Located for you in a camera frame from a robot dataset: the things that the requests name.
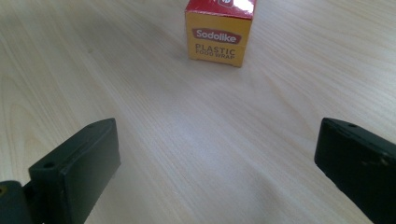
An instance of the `red box top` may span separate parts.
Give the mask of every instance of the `red box top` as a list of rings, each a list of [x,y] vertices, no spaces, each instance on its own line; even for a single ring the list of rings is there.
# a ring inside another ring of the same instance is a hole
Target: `red box top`
[[[253,19],[256,0],[190,0],[186,12]]]

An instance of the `yellow box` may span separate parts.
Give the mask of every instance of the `yellow box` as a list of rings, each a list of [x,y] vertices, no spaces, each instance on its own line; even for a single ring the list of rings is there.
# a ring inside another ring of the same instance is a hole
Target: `yellow box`
[[[189,57],[240,67],[256,0],[190,0],[186,7]]]

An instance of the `light wood surface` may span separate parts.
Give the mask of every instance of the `light wood surface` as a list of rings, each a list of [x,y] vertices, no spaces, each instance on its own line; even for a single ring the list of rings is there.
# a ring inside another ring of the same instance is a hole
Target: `light wood surface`
[[[258,0],[242,68],[188,59],[186,5],[0,0],[0,180],[116,118],[86,223],[371,223],[313,159],[323,117],[396,143],[396,2]]]

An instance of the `brand logo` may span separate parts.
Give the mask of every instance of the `brand logo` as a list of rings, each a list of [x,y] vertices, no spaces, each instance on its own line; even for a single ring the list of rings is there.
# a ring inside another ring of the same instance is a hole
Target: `brand logo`
[[[192,29],[194,37],[197,39],[208,39],[220,43],[238,44],[242,36],[236,35],[227,31],[212,30],[212,29]]]
[[[223,7],[233,7],[233,0],[219,0],[219,5]]]

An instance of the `box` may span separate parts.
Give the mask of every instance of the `box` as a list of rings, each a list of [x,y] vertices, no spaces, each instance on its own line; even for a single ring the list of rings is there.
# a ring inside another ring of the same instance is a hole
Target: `box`
[[[256,0],[190,0],[186,16],[189,57],[240,67]]]

